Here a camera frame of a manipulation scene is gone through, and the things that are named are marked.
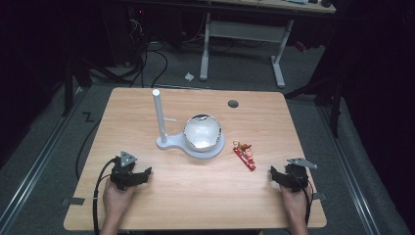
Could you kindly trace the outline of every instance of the black cable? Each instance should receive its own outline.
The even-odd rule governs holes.
[[[305,211],[305,224],[308,225],[308,220],[310,218],[310,213],[311,213],[311,204],[312,204],[313,195],[311,194],[311,201],[310,201],[307,192],[305,191],[304,188],[301,187],[301,183],[297,179],[296,175],[293,173],[292,170],[290,170],[290,173],[293,175],[293,177],[296,180],[297,184],[299,185],[300,189],[304,193],[304,196],[305,196],[305,199],[306,199],[306,202],[307,202],[307,208],[306,208],[306,211]]]
[[[145,55],[145,57],[144,57],[144,67],[147,65],[148,50],[149,50],[149,47],[147,46],[146,51],[145,51],[146,53],[144,54]],[[141,71],[141,87],[142,88],[144,88],[144,74],[143,73],[144,72]]]
[[[141,68],[140,68],[140,70],[137,71],[137,74],[131,80],[131,83],[129,84],[128,87],[132,87],[134,85],[134,82],[137,79],[138,75],[143,74],[143,69],[146,66],[146,64],[145,64],[145,62],[143,61],[143,59],[141,57],[140,57],[140,64],[142,65]]]
[[[163,55],[162,53],[160,53],[160,52],[158,52],[158,51],[154,51],[154,53],[157,53],[157,54],[159,54],[159,55],[161,55],[161,56],[163,56],[164,57],[164,59],[165,59],[165,66],[164,66],[164,69],[162,70],[162,72],[153,80],[153,83],[152,83],[152,88],[155,86],[155,83],[156,83],[156,81],[159,79],[159,77],[161,77],[162,76],[162,74],[165,72],[165,70],[167,69],[167,57],[165,56],[165,55]]]
[[[101,180],[104,178],[103,174],[104,171],[106,170],[106,168],[108,167],[108,165],[110,165],[111,163],[115,163],[116,158],[113,158],[111,160],[109,160],[103,167],[103,169],[101,170],[100,176],[98,177],[97,180],[97,184],[95,185],[95,190],[94,190],[94,197],[93,197],[93,201],[92,201],[92,218],[94,220],[94,232],[95,235],[99,235],[100,231],[98,229],[98,188],[100,186]]]
[[[95,123],[95,125],[92,127],[92,129],[89,131],[88,135],[86,135],[85,139],[83,140],[83,143],[79,149],[78,155],[76,157],[76,162],[75,162],[75,174],[76,174],[76,178],[77,180],[79,180],[80,178],[80,174],[79,174],[79,169],[78,169],[78,165],[79,165],[79,159],[80,159],[80,154],[82,153],[83,148],[85,147],[86,141],[89,139],[89,137],[91,136],[92,132],[94,131],[95,128],[97,128],[98,124],[101,122],[101,119],[97,121],[97,123]]]

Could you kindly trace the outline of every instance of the metal rail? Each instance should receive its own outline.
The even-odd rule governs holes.
[[[356,206],[357,212],[360,216],[366,233],[376,235],[381,234],[375,222],[375,219],[372,216],[372,213],[370,212],[366,198],[360,190],[360,186],[358,185],[357,180],[354,177],[353,171],[350,165],[348,164],[347,157],[343,150],[343,147],[339,139],[333,135],[333,132],[330,128],[330,117],[327,113],[327,110],[324,107],[317,107],[317,111],[322,120],[326,123],[324,126],[327,130],[327,133],[330,135],[330,139],[332,140],[332,143],[336,149],[338,156],[337,160],[341,167],[341,172],[345,178],[347,188],[350,192],[354,205]]]
[[[75,104],[68,113],[66,117],[61,117],[57,126],[52,131],[52,134],[49,136],[45,146],[38,155],[36,161],[31,167],[30,171],[27,173],[22,184],[17,190],[12,201],[10,201],[9,206],[3,211],[3,214],[0,217],[0,234],[8,234],[10,229],[13,226],[14,221],[16,220],[19,212],[21,211],[24,203],[26,202],[28,196],[36,185],[38,179],[40,178],[44,168],[52,157],[52,150],[55,147],[59,137],[67,126],[70,117],[73,114],[76,106],[80,103],[82,98],[84,98],[86,92],[81,91],[81,88],[76,90]]]

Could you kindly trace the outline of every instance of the white desk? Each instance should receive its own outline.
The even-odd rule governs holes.
[[[313,12],[316,14],[336,12],[336,9],[331,6],[325,8],[320,3],[317,4],[295,4],[282,0],[211,0],[211,2],[230,3],[252,5],[257,7],[279,8],[293,11]],[[279,43],[278,50],[275,56],[271,56],[272,68],[274,68],[274,75],[279,88],[285,87],[283,74],[281,73],[280,60],[290,36],[294,21],[288,21],[286,26],[266,26],[249,23],[230,23],[211,21],[210,13],[207,13],[206,29],[205,29],[205,47],[202,55],[201,75],[200,80],[208,79],[208,44],[211,36],[229,37],[246,40],[266,41]]]

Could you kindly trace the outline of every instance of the dark background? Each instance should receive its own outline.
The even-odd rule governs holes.
[[[361,21],[337,26],[296,21],[289,44],[301,41],[308,47],[327,46],[310,83],[325,77],[342,78],[342,96],[368,156],[397,210],[415,233],[410,222],[410,213],[415,211],[411,189],[415,179],[415,3],[334,3],[339,17]],[[98,7],[93,1],[79,4],[14,1],[1,7],[1,165],[12,156],[33,119],[63,82],[70,56],[81,53],[102,67],[130,58],[131,46],[119,46],[130,45],[124,34],[128,31],[123,20],[125,9]],[[154,36],[180,46],[181,31],[195,30],[192,21],[201,14],[146,9],[146,15],[139,17],[143,17],[143,25],[157,28],[151,32]],[[148,18],[157,20],[146,25]],[[311,93],[334,91],[333,85],[325,84]]]

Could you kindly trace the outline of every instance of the gray carpet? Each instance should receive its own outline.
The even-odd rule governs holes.
[[[269,61],[269,56],[273,54],[276,45],[248,47],[247,44],[253,46],[257,43],[241,43],[244,45],[234,46],[230,50],[227,45],[212,46],[212,51],[227,51],[210,54],[207,81],[198,80],[202,55],[200,47],[175,49],[164,45],[160,52],[167,57],[167,69],[156,82],[156,86],[288,93],[308,83],[324,52],[324,48],[310,49],[305,52],[300,52],[293,47],[286,48],[281,61],[286,88],[282,90],[276,87]],[[154,44],[151,48],[161,48],[161,44]],[[165,60],[160,54],[148,53],[147,65],[143,72],[145,87],[150,86],[153,79],[161,73],[164,65]],[[119,67],[112,70],[124,72],[129,69]],[[187,72],[195,76],[192,81],[184,78]],[[136,80],[134,87],[141,86],[140,79]],[[47,145],[47,140],[55,126],[59,122],[67,121],[66,127],[47,155],[47,164],[41,170],[40,177],[34,179],[34,187],[29,189],[30,193],[25,203],[18,208],[20,212],[17,213],[16,218],[12,218],[13,223],[10,229],[7,229],[8,234],[92,234],[91,231],[66,231],[63,223],[68,210],[68,199],[71,198],[77,183],[76,158],[85,138],[101,118],[112,89],[117,86],[125,86],[125,84],[94,79],[94,84],[90,89],[80,91],[75,96],[77,106],[72,111],[72,115],[67,118],[61,117],[64,110],[64,89],[61,88],[49,107],[32,124],[18,150],[0,171],[1,178],[6,179],[1,181],[1,212],[6,211],[36,159],[42,153],[44,154],[42,149]],[[342,164],[339,161],[339,149],[345,154],[353,176],[360,186],[359,189],[375,218],[378,228],[376,233],[410,234],[399,214],[394,210],[388,192],[361,146],[348,116],[345,102],[342,103],[342,115],[339,122],[340,138],[335,140],[328,131],[328,124],[324,119],[327,111],[330,112],[330,107],[315,107],[312,96],[303,95],[288,100],[288,105],[305,156],[319,165],[319,168],[312,170],[311,173],[319,192],[325,196],[322,205],[328,223],[323,228],[311,229],[311,234],[367,234],[359,210],[356,209],[355,201],[351,197],[352,191],[343,174]],[[94,134],[95,131],[92,132],[80,152],[79,171],[82,170]],[[4,223],[4,217],[2,217],[0,224]],[[264,232],[267,235],[288,234],[283,229],[269,229]]]

